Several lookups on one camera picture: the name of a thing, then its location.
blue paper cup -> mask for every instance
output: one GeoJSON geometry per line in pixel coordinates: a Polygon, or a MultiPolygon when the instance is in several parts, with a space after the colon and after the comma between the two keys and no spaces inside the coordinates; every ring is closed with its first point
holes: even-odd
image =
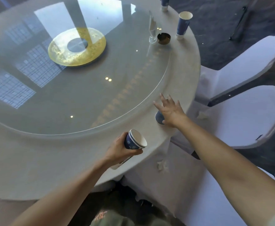
{"type": "Polygon", "coordinates": [[[162,121],[165,119],[165,117],[163,116],[161,111],[157,111],[157,113],[155,114],[155,120],[157,121],[157,123],[161,124],[161,125],[165,125],[162,123],[162,121]]]}
{"type": "Polygon", "coordinates": [[[131,129],[124,140],[127,149],[143,149],[147,147],[147,141],[141,133],[131,129]]]}
{"type": "Polygon", "coordinates": [[[188,29],[192,17],[193,14],[187,11],[181,12],[179,14],[179,21],[176,34],[177,39],[183,39],[183,36],[186,33],[186,30],[188,29]]]}
{"type": "Polygon", "coordinates": [[[168,6],[169,6],[169,0],[162,0],[162,7],[161,10],[163,12],[168,11],[168,6]]]}

person's right hand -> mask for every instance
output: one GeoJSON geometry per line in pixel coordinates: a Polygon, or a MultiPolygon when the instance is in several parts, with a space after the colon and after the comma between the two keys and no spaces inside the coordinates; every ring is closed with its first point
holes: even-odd
{"type": "Polygon", "coordinates": [[[168,98],[165,99],[162,94],[160,94],[160,99],[162,101],[162,105],[156,102],[153,103],[155,107],[162,112],[162,115],[165,118],[162,122],[166,125],[177,128],[182,122],[182,119],[186,118],[179,101],[175,103],[170,95],[168,95],[168,98]]]}

gold charger plate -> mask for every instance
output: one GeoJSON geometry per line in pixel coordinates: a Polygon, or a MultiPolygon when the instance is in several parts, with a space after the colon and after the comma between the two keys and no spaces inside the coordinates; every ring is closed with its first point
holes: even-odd
{"type": "Polygon", "coordinates": [[[98,58],[106,46],[105,36],[93,28],[73,28],[56,36],[49,45],[49,57],[55,63],[74,67],[87,64],[98,58]],[[76,38],[87,41],[87,48],[81,52],[72,52],[68,43],[76,38]]]}

